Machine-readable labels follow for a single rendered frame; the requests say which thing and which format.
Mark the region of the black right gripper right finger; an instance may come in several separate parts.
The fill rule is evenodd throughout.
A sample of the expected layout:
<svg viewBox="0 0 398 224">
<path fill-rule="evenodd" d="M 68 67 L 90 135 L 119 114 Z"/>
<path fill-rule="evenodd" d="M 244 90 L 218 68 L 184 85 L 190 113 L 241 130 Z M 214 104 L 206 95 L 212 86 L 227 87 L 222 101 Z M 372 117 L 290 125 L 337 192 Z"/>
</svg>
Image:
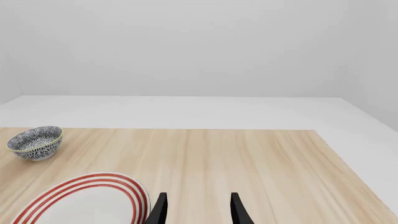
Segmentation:
<svg viewBox="0 0 398 224">
<path fill-rule="evenodd" d="M 230 210 L 233 224 L 254 224 L 236 192 L 231 193 Z"/>
</svg>

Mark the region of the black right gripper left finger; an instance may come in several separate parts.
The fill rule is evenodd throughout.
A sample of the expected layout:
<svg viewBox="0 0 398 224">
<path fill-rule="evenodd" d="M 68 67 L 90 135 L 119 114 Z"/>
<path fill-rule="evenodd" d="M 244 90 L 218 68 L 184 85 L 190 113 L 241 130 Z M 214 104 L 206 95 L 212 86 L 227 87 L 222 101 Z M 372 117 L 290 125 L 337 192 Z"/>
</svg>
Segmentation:
<svg viewBox="0 0 398 224">
<path fill-rule="evenodd" d="M 167 193 L 162 192 L 147 217 L 145 224 L 165 224 L 167 219 L 168 201 Z"/>
</svg>

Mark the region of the white plate with red rings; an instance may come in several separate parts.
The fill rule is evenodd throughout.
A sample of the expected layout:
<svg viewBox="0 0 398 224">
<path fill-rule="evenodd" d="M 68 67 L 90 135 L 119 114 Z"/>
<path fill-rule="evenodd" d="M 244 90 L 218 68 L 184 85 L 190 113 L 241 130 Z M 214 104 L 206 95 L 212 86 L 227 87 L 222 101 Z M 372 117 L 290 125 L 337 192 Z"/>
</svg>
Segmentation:
<svg viewBox="0 0 398 224">
<path fill-rule="evenodd" d="M 49 188 L 10 224 L 144 224 L 149 214 L 150 197 L 138 180 L 97 172 Z"/>
</svg>

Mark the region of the black white patterned bowl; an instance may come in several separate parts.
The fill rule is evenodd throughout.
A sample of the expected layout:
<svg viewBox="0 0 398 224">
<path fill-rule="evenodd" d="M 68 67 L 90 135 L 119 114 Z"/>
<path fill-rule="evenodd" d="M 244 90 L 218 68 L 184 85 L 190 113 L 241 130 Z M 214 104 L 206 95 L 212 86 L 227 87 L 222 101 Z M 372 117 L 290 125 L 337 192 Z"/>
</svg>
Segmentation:
<svg viewBox="0 0 398 224">
<path fill-rule="evenodd" d="M 7 142 L 7 149 L 19 158 L 41 161 L 60 149 L 63 129 L 58 126 L 41 126 L 21 132 Z"/>
</svg>

